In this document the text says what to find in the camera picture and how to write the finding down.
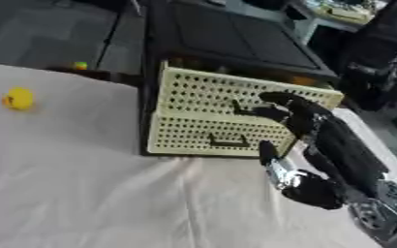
drawer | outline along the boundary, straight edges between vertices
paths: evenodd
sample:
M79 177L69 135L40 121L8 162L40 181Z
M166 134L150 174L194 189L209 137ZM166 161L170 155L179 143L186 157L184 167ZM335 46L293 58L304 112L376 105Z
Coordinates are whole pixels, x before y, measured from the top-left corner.
M261 140L271 140L282 155L294 136L280 123L260 117L158 111L152 115L147 151L258 157Z
M266 91L290 92L327 109L337 107L344 97L341 92L330 88L201 72L171 67L168 62L163 62L157 109L233 115L233 100L243 109L251 109L263 104L259 93Z

gray floor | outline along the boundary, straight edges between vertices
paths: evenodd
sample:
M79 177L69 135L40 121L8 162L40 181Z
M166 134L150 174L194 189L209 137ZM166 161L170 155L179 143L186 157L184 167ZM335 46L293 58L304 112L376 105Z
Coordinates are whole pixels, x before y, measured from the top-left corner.
M115 14L86 4L64 8L51 0L0 0L0 64L30 68L93 68ZM101 70L138 73L144 18L128 8Z
M397 108L361 112L359 115L397 157L397 128L392 123L393 118L397 116Z

white tablecloth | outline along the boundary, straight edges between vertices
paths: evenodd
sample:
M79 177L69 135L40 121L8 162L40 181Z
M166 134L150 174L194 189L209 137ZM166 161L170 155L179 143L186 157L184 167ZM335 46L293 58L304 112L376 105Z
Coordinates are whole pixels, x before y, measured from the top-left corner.
M257 161L140 157L134 88L0 66L0 96L17 85L38 104L0 104L0 247L378 247L346 209L283 198ZM337 112L397 178L388 149ZM308 168L299 147L287 162Z

black chair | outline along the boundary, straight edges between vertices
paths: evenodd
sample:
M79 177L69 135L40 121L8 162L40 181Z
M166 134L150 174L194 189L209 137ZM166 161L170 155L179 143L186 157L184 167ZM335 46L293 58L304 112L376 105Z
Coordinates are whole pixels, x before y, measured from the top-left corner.
M338 88L362 109L378 110L396 99L397 90L385 85L397 70L397 63L392 63L397 58L397 0L359 30L341 54Z

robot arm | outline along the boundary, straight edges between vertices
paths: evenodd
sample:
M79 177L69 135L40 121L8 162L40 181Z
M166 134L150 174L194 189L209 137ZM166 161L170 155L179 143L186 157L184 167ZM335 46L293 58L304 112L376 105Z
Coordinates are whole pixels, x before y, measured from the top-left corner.
M307 143L304 157L327 178L286 170L271 142L260 142L260 163L271 183L294 201L336 209L346 204L356 225L384 247L397 248L397 184L385 180L388 168L350 127L329 110L285 92L260 94L269 104L253 115L284 124Z

